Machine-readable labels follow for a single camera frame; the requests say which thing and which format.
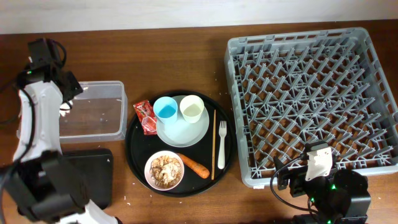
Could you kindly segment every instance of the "red snack packet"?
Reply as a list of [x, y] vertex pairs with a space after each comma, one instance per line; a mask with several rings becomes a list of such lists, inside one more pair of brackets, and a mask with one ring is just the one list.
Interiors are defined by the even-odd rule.
[[156, 117], [153, 107], [148, 100], [141, 101], [133, 105], [139, 122], [144, 130], [145, 135], [153, 135], [156, 133]]

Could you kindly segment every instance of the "plastic cup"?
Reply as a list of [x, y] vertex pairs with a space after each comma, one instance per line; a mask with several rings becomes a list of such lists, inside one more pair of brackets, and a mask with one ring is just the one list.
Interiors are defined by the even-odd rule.
[[173, 124], [177, 120], [177, 102], [168, 96], [160, 97], [154, 104], [156, 118], [164, 124]]
[[204, 109], [205, 104], [199, 96], [186, 96], [180, 103], [181, 114], [188, 123], [198, 122]]

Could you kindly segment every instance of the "wooden chopsticks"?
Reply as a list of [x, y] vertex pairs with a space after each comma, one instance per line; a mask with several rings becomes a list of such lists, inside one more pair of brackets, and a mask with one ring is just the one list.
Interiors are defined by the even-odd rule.
[[214, 180], [214, 167], [216, 156], [216, 110], [214, 110], [214, 121], [213, 121], [213, 154], [211, 157], [211, 179]]

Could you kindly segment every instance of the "white fork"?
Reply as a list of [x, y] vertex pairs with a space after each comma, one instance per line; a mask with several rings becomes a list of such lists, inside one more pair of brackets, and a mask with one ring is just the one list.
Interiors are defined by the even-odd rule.
[[226, 121], [220, 122], [220, 128], [218, 130], [218, 134], [220, 135], [220, 150], [218, 152], [217, 166], [219, 169], [224, 169], [225, 167], [224, 139], [226, 136]]

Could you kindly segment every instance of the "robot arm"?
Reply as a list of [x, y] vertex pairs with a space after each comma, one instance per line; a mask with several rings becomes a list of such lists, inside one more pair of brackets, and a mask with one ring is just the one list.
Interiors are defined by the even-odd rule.
[[90, 200], [78, 170], [62, 156], [60, 106], [83, 90], [72, 72], [62, 71], [66, 52], [60, 60], [57, 45], [49, 39], [29, 43], [32, 61], [16, 80], [22, 105], [21, 137], [5, 188], [19, 212], [32, 222], [121, 223]]
[[[308, 166], [288, 170], [286, 165], [274, 158], [279, 190], [290, 187], [292, 197], [308, 196], [308, 209], [296, 207], [272, 193], [285, 204], [310, 212], [311, 215], [294, 216], [294, 224], [364, 224], [371, 197], [368, 180], [352, 170], [337, 170], [331, 148], [323, 141], [305, 145], [304, 153], [298, 160], [307, 161]], [[317, 211], [311, 210], [311, 203]]]

